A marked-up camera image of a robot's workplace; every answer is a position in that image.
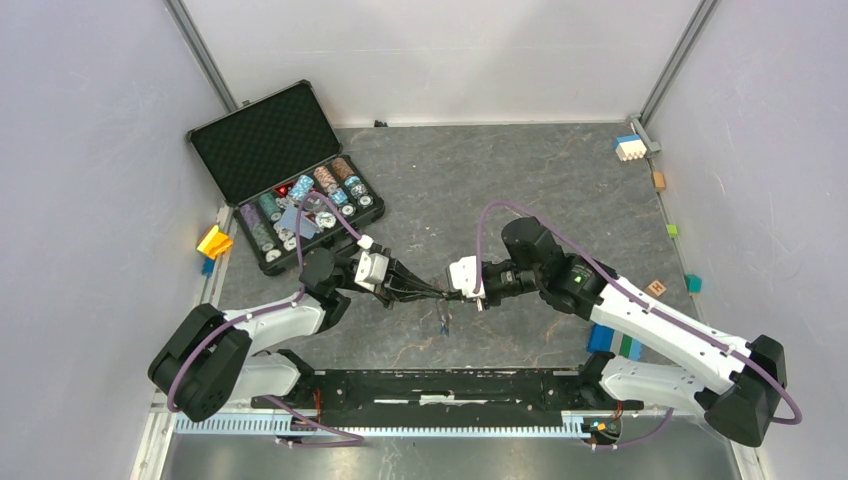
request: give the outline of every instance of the poker chip case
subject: poker chip case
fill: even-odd
[[[342,154],[342,144],[306,80],[189,131],[188,141],[226,202],[235,207],[235,218],[266,275],[297,265],[294,213],[309,190],[329,197],[356,228],[386,211],[383,199]],[[305,206],[304,254],[317,247],[353,254],[353,239],[325,212],[325,205]]]

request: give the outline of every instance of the robotic arm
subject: robotic arm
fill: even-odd
[[[707,337],[729,345],[785,388],[780,343],[767,336],[749,343],[707,327],[647,297],[615,270],[599,264],[616,279],[619,288],[647,301],[647,308],[639,307],[586,260],[565,254],[551,232],[534,217],[510,222],[503,229],[502,239],[509,260],[483,262],[479,289],[476,257],[451,264],[448,277],[452,291],[442,291],[421,280],[380,245],[368,245],[358,259],[313,250],[306,255],[300,275],[305,295],[293,308],[274,311],[277,304],[292,301],[297,295],[249,310],[220,312],[211,305],[199,305],[151,364],[148,376],[163,391],[169,391],[188,352],[228,320],[247,315],[247,320],[227,329],[207,346],[178,387],[176,403],[189,418],[202,421],[228,401],[289,394],[302,369],[285,355],[267,349],[338,323],[350,304],[340,289],[371,294],[386,308],[394,302],[438,298],[474,302],[481,310],[499,306],[508,297],[538,292],[554,310],[630,335],[678,365],[645,364],[595,354],[587,365],[591,364],[593,372],[600,370],[600,375],[593,373],[591,378],[605,396],[690,411],[703,415],[714,429],[734,441],[750,446],[762,443],[780,402],[779,393],[742,361],[660,318],[654,310],[661,307]]]

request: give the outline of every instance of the gray table surface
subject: gray table surface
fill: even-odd
[[[666,233],[645,162],[622,163],[612,148],[623,125],[514,125],[341,130],[356,165],[386,200],[386,216],[365,231],[393,249],[424,279],[474,254],[474,231],[494,199],[527,204],[634,284],[660,280],[661,300],[689,315],[683,271]],[[514,212],[487,223],[486,259],[506,257],[500,230]],[[292,272],[269,278],[239,233],[220,308],[279,300],[297,288]],[[589,323],[558,314],[537,295],[507,299],[478,313],[455,305],[449,337],[439,334],[434,301],[383,309],[373,298],[353,302],[334,328],[291,339],[316,368],[577,366],[586,360]],[[642,360],[663,358],[646,351]],[[625,437],[656,418],[626,419]],[[735,479],[726,440],[688,420],[675,420],[655,440],[620,452],[592,453],[576,440],[371,438],[359,448],[290,451],[266,437],[178,435],[164,478],[425,479],[593,478]]]
[[[619,161],[612,148],[628,133],[619,124],[558,124],[344,129],[338,135],[386,201],[386,215],[365,232],[421,278],[444,281],[448,264],[474,254],[483,207],[511,199],[537,210],[635,285],[660,280],[668,288],[661,300],[694,315],[650,170],[643,161]],[[516,217],[506,209],[489,217],[487,260],[507,257],[499,234]],[[276,301],[297,286],[294,272],[262,274],[239,232],[219,308]],[[566,367],[588,357],[591,325],[553,311],[535,294],[482,313],[454,303],[448,337],[439,334],[435,301],[390,311],[366,295],[350,296],[337,326],[280,347],[316,368]],[[663,358],[645,351],[642,360]]]

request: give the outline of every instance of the black foam lining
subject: black foam lining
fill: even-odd
[[[305,80],[189,132],[189,141],[231,205],[341,151]]]

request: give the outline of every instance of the white wall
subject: white wall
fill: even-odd
[[[697,0],[185,0],[236,100],[301,78],[336,126],[618,121]]]
[[[846,17],[845,2],[721,2],[648,129],[705,319],[786,347],[805,420],[768,432],[778,479],[848,468]]]
[[[127,478],[147,365],[191,308],[223,114],[162,2],[0,15],[0,478]]]

